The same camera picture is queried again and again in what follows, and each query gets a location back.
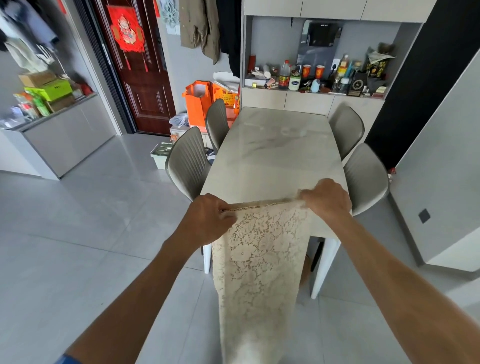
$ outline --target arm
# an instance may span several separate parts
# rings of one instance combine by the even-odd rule
[[[320,180],[301,197],[338,236],[413,363],[480,363],[478,325],[350,215],[350,199],[339,184]]]
[[[220,238],[235,222],[235,217],[220,219],[220,211],[226,209],[225,201],[210,194],[196,198],[157,256],[66,354],[82,364],[135,363],[183,265],[196,249]]]

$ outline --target red paper cup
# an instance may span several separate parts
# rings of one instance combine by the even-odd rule
[[[315,78],[318,78],[320,80],[324,74],[324,71],[325,71],[325,66],[318,65],[315,68]]]
[[[301,77],[302,77],[302,78],[307,78],[307,77],[308,77],[308,75],[310,74],[310,68],[311,68],[311,67],[312,67],[312,66],[309,65],[309,64],[304,64],[304,65],[303,65],[303,67],[302,67],[302,69],[301,69]]]

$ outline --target chair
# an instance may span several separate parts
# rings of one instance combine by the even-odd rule
[[[210,170],[200,129],[192,127],[178,138],[165,161],[165,170],[190,201],[200,195]]]
[[[352,215],[358,215],[387,196],[390,182],[383,163],[365,143],[361,143],[352,153],[343,167],[347,180],[348,194],[352,201]],[[312,260],[310,271],[313,272],[324,247],[320,239]]]
[[[225,102],[222,99],[218,98],[212,106],[208,108],[205,125],[213,149],[215,153],[218,153],[218,150],[230,129],[228,127]]]
[[[329,120],[342,160],[353,150],[365,133],[361,117],[347,104],[341,103]]]

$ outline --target floral lace pattern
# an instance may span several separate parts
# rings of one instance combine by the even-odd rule
[[[278,363],[309,240],[301,202],[238,205],[212,246],[225,364]]]

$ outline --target green box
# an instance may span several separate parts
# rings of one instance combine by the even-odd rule
[[[47,101],[55,101],[73,91],[70,82],[60,79],[49,82],[43,85],[43,87],[25,87],[25,90],[35,92]]]

